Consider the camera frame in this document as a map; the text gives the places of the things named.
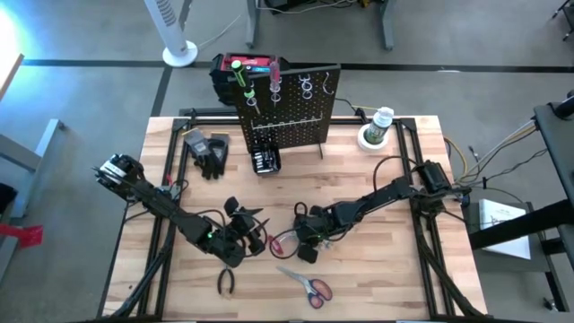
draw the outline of scissor blade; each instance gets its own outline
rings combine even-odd
[[[305,277],[303,277],[302,275],[295,274],[291,270],[289,270],[283,266],[277,266],[277,269],[279,269],[282,273],[286,274],[287,276],[289,276],[293,279],[296,279],[302,283],[305,283],[307,281],[307,279]]]

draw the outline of gray floor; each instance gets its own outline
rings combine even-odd
[[[560,65],[574,63],[574,39],[561,42],[563,17],[550,21],[561,0],[498,2],[399,1],[396,48],[380,49],[376,7],[325,9],[301,15],[262,13],[252,51],[299,62],[439,65]],[[173,1],[179,12],[183,0]],[[23,52],[37,59],[159,60],[162,44],[139,0],[74,1],[49,4],[8,0],[17,17]],[[243,11],[243,1],[195,0],[185,33],[201,43]],[[246,52],[245,20],[202,50],[199,59],[220,52]],[[0,129],[33,147],[50,118],[68,125],[48,156],[48,169],[32,201],[26,225],[44,225],[44,242],[19,250],[0,283],[0,321],[61,322],[96,314],[109,268],[123,204],[93,181],[91,166],[112,153],[137,156],[162,68],[22,67],[0,102]],[[174,70],[161,114],[218,107],[208,70]],[[439,115],[445,135],[466,150],[485,153],[532,116],[532,107],[561,100],[574,87],[574,74],[497,74],[343,71],[338,97],[366,106],[386,105],[401,115]],[[350,109],[337,102],[335,114]],[[523,161],[543,147],[539,135],[500,153],[487,173]],[[453,157],[453,166],[461,170]],[[0,163],[0,180],[18,186],[22,174]],[[548,156],[495,179],[541,207],[564,197]],[[502,195],[477,192],[510,202]],[[574,304],[574,275],[555,257]],[[573,314],[541,306],[550,296],[542,274],[480,273],[489,312],[497,318],[571,322]]]

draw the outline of pegboard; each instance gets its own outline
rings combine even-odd
[[[281,90],[278,92],[281,99],[276,103],[271,100],[269,75],[251,76],[260,113],[247,104],[243,89],[230,78],[248,152],[252,153],[254,145],[263,143],[276,144],[279,149],[324,143],[340,72],[339,65],[281,72]],[[310,91],[301,88],[305,83],[303,79],[309,79]],[[304,92],[312,93],[309,99],[303,98]]]

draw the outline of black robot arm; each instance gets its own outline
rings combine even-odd
[[[437,162],[426,161],[413,169],[421,177],[423,188],[411,186],[408,176],[391,181],[383,188],[359,198],[354,202],[337,202],[327,207],[312,206],[309,213],[299,214],[295,208],[293,228],[300,241],[298,257],[314,263],[315,247],[323,240],[340,240],[336,235],[347,233],[366,214],[396,201],[412,198],[424,216],[436,216],[444,208],[442,198],[448,194],[467,193],[468,188],[452,188],[447,176]]]
[[[222,226],[207,216],[186,212],[179,207],[168,189],[157,188],[147,181],[142,164],[127,155],[113,155],[96,170],[97,181],[128,203],[142,202],[151,214],[165,217],[175,223],[186,240],[204,253],[213,254],[231,267],[238,266],[246,256],[244,238],[248,239],[251,255],[265,250],[259,239],[262,225],[256,226],[253,215],[262,209],[247,210],[239,207],[235,197],[225,203],[225,212],[231,218]]]

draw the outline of pliers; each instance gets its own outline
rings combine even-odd
[[[230,288],[226,291],[224,291],[222,288],[223,277],[225,276],[225,273],[230,273],[229,274]],[[225,265],[225,268],[219,273],[219,277],[217,278],[217,292],[224,298],[230,298],[233,294],[234,289],[235,289],[235,275],[233,275],[233,272],[231,271],[229,266]]]

